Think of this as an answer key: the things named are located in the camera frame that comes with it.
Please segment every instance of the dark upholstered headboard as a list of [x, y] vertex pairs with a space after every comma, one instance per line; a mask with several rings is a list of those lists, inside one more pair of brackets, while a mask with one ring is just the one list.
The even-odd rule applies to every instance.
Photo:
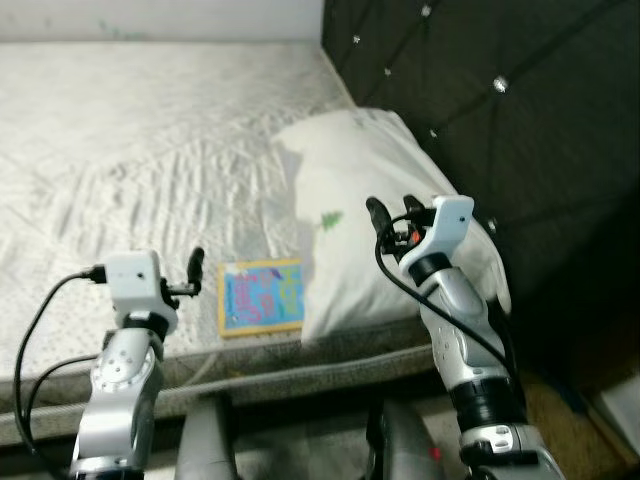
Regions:
[[637, 0], [325, 6], [355, 101], [396, 111], [475, 198], [522, 335], [550, 347], [637, 288], [638, 15]]

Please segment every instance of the yellow book border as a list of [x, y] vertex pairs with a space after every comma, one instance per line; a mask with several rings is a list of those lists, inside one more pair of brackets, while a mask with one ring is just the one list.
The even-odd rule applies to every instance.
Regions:
[[247, 335], [259, 335], [261, 333], [276, 333], [299, 330], [302, 322], [280, 323], [278, 325], [265, 325], [263, 327], [245, 327], [227, 330], [226, 317], [224, 313], [224, 272], [228, 265], [235, 265], [238, 268], [264, 268], [282, 267], [285, 265], [300, 265], [299, 258], [289, 258], [281, 260], [260, 260], [257, 262], [229, 262], [218, 265], [218, 334], [223, 338], [244, 337]]

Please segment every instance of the pillowcase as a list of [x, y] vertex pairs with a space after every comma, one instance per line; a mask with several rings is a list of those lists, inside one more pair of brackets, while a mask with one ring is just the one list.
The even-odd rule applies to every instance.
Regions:
[[[272, 146], [298, 220], [305, 286], [302, 339], [417, 315], [417, 302], [376, 264], [376, 234], [365, 201], [377, 197], [395, 217], [405, 213], [407, 194], [429, 206], [432, 196], [457, 192], [400, 117], [374, 109], [331, 112], [285, 128]], [[386, 263], [399, 275], [395, 261]], [[485, 299], [497, 297], [505, 311], [511, 310], [502, 261], [475, 220], [452, 264]]]

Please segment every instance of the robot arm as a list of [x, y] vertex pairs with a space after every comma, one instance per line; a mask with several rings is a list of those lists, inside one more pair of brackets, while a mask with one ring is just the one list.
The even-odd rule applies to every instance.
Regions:
[[158, 255], [136, 251], [105, 262], [120, 327], [91, 370], [92, 393], [80, 421], [73, 479], [142, 479], [162, 387], [163, 341], [177, 326], [175, 295], [197, 295], [204, 251], [194, 250], [188, 282], [168, 286]]
[[413, 196], [404, 201], [407, 214], [396, 221], [407, 220], [407, 232], [394, 230], [395, 221], [379, 200], [368, 199], [367, 208], [381, 253], [394, 255], [401, 273], [418, 289], [408, 293], [420, 299], [434, 362], [457, 410], [460, 457], [470, 478], [564, 479], [538, 430], [527, 422], [514, 389], [515, 372], [507, 368], [505, 348], [489, 324], [486, 302], [450, 263], [466, 236], [473, 200], [439, 196], [431, 209]]

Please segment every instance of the colorful book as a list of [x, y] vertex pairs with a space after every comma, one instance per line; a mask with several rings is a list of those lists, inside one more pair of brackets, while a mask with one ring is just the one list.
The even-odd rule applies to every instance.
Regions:
[[296, 330], [304, 319], [300, 260], [227, 263], [218, 272], [222, 337]]

